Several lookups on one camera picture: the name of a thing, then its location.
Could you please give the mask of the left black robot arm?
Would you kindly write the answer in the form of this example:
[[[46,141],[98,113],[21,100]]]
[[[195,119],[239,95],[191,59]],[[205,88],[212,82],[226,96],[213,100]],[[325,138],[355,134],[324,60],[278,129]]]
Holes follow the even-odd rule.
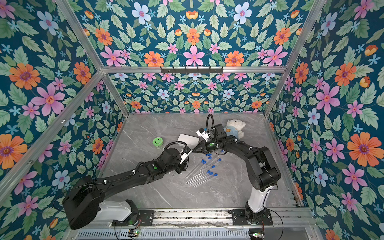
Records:
[[[160,180],[171,171],[180,174],[187,167],[190,153],[192,150],[187,146],[182,152],[168,148],[157,159],[140,162],[131,171],[95,180],[89,176],[80,179],[63,200],[70,228],[77,230],[95,220],[101,211],[100,204],[115,194]]]

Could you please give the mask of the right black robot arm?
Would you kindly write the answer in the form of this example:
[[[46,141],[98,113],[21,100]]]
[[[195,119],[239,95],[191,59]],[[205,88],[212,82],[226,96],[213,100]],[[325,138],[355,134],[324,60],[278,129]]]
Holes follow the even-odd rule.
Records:
[[[245,161],[253,189],[246,202],[244,218],[252,225],[260,222],[267,214],[267,199],[271,191],[278,188],[278,180],[281,178],[272,152],[267,147],[253,147],[235,136],[226,136],[200,141],[193,148],[193,153],[208,154],[216,150],[231,153]]]

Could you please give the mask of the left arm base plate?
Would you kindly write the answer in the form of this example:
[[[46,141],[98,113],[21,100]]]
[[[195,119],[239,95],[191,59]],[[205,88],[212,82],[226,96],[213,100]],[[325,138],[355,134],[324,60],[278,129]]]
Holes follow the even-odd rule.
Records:
[[[125,220],[112,223],[113,227],[149,227],[154,220],[155,211],[138,210],[132,212]]]

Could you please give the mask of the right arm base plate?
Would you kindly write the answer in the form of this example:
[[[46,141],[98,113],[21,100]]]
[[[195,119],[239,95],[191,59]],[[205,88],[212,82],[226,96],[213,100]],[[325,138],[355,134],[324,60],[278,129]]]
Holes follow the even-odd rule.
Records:
[[[272,226],[271,212],[264,209],[259,213],[253,213],[249,209],[230,210],[234,226]]]

